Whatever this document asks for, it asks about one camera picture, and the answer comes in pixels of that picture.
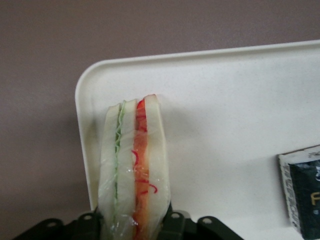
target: white tray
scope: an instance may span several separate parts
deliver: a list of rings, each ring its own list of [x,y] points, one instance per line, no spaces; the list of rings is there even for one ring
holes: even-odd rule
[[[320,144],[320,41],[105,60],[75,101],[91,208],[109,106],[157,94],[172,205],[215,216],[245,240],[301,240],[277,154]]]

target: screw hole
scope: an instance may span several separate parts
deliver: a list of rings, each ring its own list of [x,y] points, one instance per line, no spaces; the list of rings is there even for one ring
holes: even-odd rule
[[[52,227],[54,227],[54,226],[56,226],[57,225],[57,223],[56,222],[50,222],[50,223],[48,223],[46,226],[48,227],[48,228],[52,228]]]
[[[84,220],[90,220],[90,219],[92,219],[92,216],[91,216],[91,215],[86,215],[86,216],[84,216],[83,219],[84,219]]]
[[[204,219],[202,219],[202,222],[204,223],[204,224],[212,224],[212,220],[210,219],[210,218],[204,218]]]
[[[178,213],[172,213],[171,214],[171,217],[173,218],[173,219],[178,219],[178,218],[180,218],[180,215],[178,214]]]

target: sandwich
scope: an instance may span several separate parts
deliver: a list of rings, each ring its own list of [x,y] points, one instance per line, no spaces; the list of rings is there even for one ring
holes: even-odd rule
[[[166,139],[156,95],[109,107],[100,155],[100,239],[156,239],[169,204]]]

